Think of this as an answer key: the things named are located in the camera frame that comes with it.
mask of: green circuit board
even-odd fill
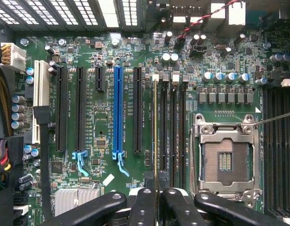
[[[190,183],[192,179],[192,170],[190,168],[190,129],[192,128],[192,117],[196,113],[202,113],[207,122],[237,122],[240,123],[245,115],[252,114],[255,121],[262,119],[263,99],[262,90],[260,86],[255,84],[255,73],[260,72],[264,76],[264,72],[257,71],[257,67],[263,68],[267,51],[263,48],[263,35],[256,31],[246,32],[246,40],[239,44],[235,52],[224,58],[220,57],[221,50],[214,49],[217,44],[226,44],[232,40],[218,40],[214,34],[207,34],[206,46],[208,52],[203,57],[190,59],[187,48],[182,50],[173,49],[173,40],[169,45],[164,44],[163,33],[156,32],[151,34],[142,34],[141,36],[118,36],[120,41],[118,47],[113,47],[111,44],[112,38],[110,34],[97,34],[92,37],[77,36],[76,34],[66,33],[51,33],[47,37],[38,36],[21,36],[18,37],[19,42],[21,38],[29,40],[29,45],[22,47],[27,51],[27,67],[34,67],[35,60],[46,60],[47,52],[44,46],[48,43],[52,44],[52,48],[59,52],[60,60],[64,67],[68,69],[68,109],[67,109],[67,149],[64,152],[56,152],[55,148],[55,134],[54,131],[50,133],[50,178],[51,178],[51,194],[52,194],[52,209],[54,210],[54,193],[58,189],[66,188],[96,188],[100,189],[100,194],[103,195],[112,190],[122,192],[126,195],[132,188],[144,187],[143,174],[145,171],[154,169],[154,138],[153,138],[153,94],[154,88],[152,83],[153,74],[167,74],[169,77],[173,72],[179,72],[180,83],[182,77],[188,78],[188,85],[185,92],[185,141],[179,137],[177,145],[185,142],[185,162],[182,165],[185,168],[185,183],[184,189],[191,195]],[[250,35],[257,35],[258,39],[251,42]],[[66,47],[58,45],[59,39],[67,41]],[[92,42],[100,42],[100,48],[92,48]],[[179,59],[176,64],[179,68],[174,68],[173,63],[163,63],[161,57],[164,53],[178,54]],[[113,66],[107,66],[106,61],[112,60]],[[95,91],[95,74],[94,67],[102,66],[105,72],[105,92]],[[125,151],[124,167],[129,172],[129,177],[119,171],[117,162],[112,159],[113,150],[113,101],[114,101],[114,66],[122,66],[124,70],[124,86],[123,86],[123,150]],[[76,80],[77,67],[84,67],[87,71],[86,82],[86,100],[85,106],[85,149],[88,156],[85,158],[84,170],[89,173],[90,182],[82,183],[79,178],[84,177],[77,169],[77,161],[72,159],[72,153],[75,152],[75,114],[76,114]],[[134,137],[134,81],[133,68],[142,68],[142,152],[135,153],[133,146]],[[213,80],[209,82],[202,81],[202,75],[205,72],[216,73],[237,73],[237,75],[247,73],[250,79],[245,83],[240,83],[238,79],[228,83],[223,79],[219,83]],[[25,95],[27,84],[25,82],[27,75],[16,75],[16,94]],[[161,85],[158,84],[158,146],[164,136],[167,136],[166,150],[170,152],[170,127],[171,121],[171,96],[168,93],[166,97],[166,131],[164,136],[160,134],[161,125]],[[56,77],[50,77],[49,86],[49,106],[51,112],[51,121],[56,121]],[[204,103],[199,102],[199,93],[251,93],[253,95],[252,103],[210,103],[209,100]],[[179,100],[182,97],[180,92],[177,92],[177,102],[175,108],[177,109],[177,116],[174,120],[177,122],[175,130],[179,131],[180,117],[182,112],[180,109]],[[18,135],[27,136],[27,132],[32,129],[32,100],[27,100],[25,103],[25,126],[18,130]],[[258,128],[259,136],[263,139],[263,133]],[[104,147],[97,146],[97,141],[105,141]],[[161,168],[161,161],[158,161],[158,168]],[[38,167],[33,166],[33,160],[24,162],[24,174],[32,173],[34,176],[34,184],[30,190],[24,191],[23,194],[29,195],[29,204],[31,205],[29,216],[30,226],[36,226],[42,222],[43,216],[41,212],[41,198],[40,198],[40,174]],[[52,164],[62,162],[62,170],[60,172],[52,171]],[[263,158],[260,158],[260,167],[262,171]],[[165,170],[171,174],[175,172],[173,186],[180,187],[182,174],[181,165],[177,164],[173,170],[172,165],[167,165]],[[263,190],[263,174],[260,174],[260,189]],[[257,200],[254,209],[263,212],[263,196]]]

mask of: power connector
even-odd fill
[[[0,44],[1,48],[3,46],[10,45],[10,64],[2,63],[1,66],[11,68],[15,71],[25,72],[26,70],[26,51],[19,48],[12,42],[2,42]]]

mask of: ram slot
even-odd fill
[[[33,106],[49,105],[49,65],[41,60],[34,61],[34,95]],[[32,116],[32,143],[40,144],[40,127]]]
[[[86,69],[77,67],[76,75],[75,151],[82,152],[85,149]]]
[[[142,152],[142,68],[134,68],[134,152]]]
[[[173,87],[170,91],[170,187],[176,186],[176,168],[177,168],[177,90]]]
[[[180,85],[179,92],[179,188],[185,189],[186,180],[186,89],[188,82]]]
[[[95,90],[98,92],[104,92],[105,90],[105,74],[103,67],[95,68]]]
[[[168,82],[161,83],[160,170],[167,169],[167,91]]]
[[[123,148],[123,68],[114,68],[113,98],[113,159],[122,153]]]
[[[68,110],[68,70],[57,69],[56,94],[56,151],[64,152],[67,142],[67,110]]]

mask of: sticker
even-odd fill
[[[111,183],[111,181],[114,179],[115,177],[110,174],[107,176],[107,178],[105,178],[105,180],[102,182],[102,184],[104,184],[105,186],[108,186],[109,183]]]
[[[261,111],[258,108],[256,108],[256,113],[261,113]]]

